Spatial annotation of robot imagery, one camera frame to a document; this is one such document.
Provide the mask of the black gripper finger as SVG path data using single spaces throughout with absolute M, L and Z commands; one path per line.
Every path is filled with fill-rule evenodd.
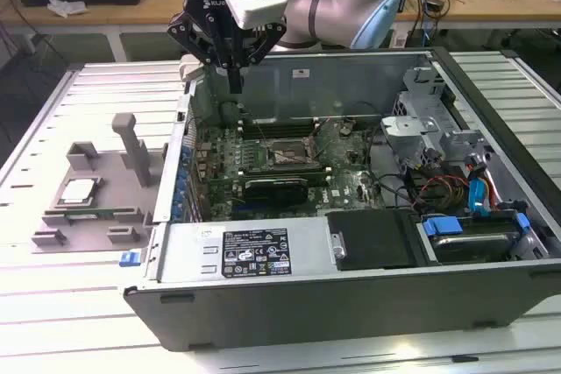
M 259 64 L 285 34 L 283 23 L 272 23 L 253 30 L 235 27 L 235 93 L 241 94 L 241 69 Z
M 167 34 L 203 65 L 212 65 L 226 74 L 230 92 L 235 94 L 236 67 L 221 23 L 220 17 L 215 12 L 204 12 L 199 23 L 196 23 L 187 12 L 181 12 L 172 18 Z

